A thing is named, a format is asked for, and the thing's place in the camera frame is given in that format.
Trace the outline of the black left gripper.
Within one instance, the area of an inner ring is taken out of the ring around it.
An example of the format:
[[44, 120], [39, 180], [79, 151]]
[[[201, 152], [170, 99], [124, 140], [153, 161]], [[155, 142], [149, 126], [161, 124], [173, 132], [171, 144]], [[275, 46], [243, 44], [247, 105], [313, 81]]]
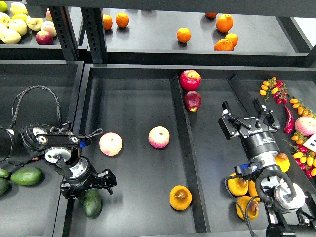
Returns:
[[113, 194], [112, 187], [117, 185], [117, 179], [110, 169], [97, 173], [93, 165], [88, 163], [85, 169], [81, 166], [80, 170], [83, 172], [77, 173], [75, 178], [65, 178], [60, 183], [60, 193], [65, 199], [83, 203], [84, 193], [93, 188], [106, 189], [109, 194]]

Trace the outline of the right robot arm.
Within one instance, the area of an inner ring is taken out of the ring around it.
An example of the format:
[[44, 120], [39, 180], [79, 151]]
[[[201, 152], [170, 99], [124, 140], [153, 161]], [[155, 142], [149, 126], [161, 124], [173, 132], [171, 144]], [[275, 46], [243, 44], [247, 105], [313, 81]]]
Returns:
[[[228, 181], [242, 178], [254, 181], [257, 195], [242, 207], [234, 194], [235, 204], [248, 226], [251, 236], [255, 236], [248, 213], [250, 205], [259, 198], [264, 204], [268, 226], [268, 237], [307, 237], [316, 234], [316, 205], [312, 196], [294, 183], [282, 172], [275, 161], [279, 147], [273, 136], [280, 129], [280, 124], [272, 110], [268, 110], [258, 99], [253, 100], [255, 111], [252, 117], [239, 118], [232, 114], [227, 101], [222, 103], [223, 112], [219, 125], [227, 139], [238, 137], [248, 159], [247, 164], [235, 167], [235, 174], [226, 177]], [[302, 210], [306, 205], [312, 212]]]

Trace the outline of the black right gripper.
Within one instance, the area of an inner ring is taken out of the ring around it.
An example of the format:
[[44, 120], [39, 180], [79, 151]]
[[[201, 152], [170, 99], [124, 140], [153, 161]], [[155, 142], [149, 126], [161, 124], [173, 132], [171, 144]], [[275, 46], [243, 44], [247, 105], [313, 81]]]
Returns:
[[280, 129], [278, 118], [273, 110], [255, 98], [252, 101], [257, 117], [239, 118], [232, 114], [227, 101], [222, 103], [222, 115], [218, 121], [226, 139], [238, 137], [249, 160], [263, 153], [275, 156], [279, 147], [273, 136]]

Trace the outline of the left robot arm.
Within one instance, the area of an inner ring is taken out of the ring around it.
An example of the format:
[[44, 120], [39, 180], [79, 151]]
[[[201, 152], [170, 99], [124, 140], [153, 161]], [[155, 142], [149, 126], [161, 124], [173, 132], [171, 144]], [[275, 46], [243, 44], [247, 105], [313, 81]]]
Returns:
[[97, 173], [89, 159], [81, 154], [83, 147], [103, 130], [88, 135], [74, 135], [65, 123], [61, 128], [47, 124], [30, 124], [16, 131], [0, 130], [0, 165], [23, 167], [32, 159], [43, 158], [63, 177], [60, 192], [65, 199], [83, 198], [92, 188], [113, 193], [115, 175], [105, 169]]

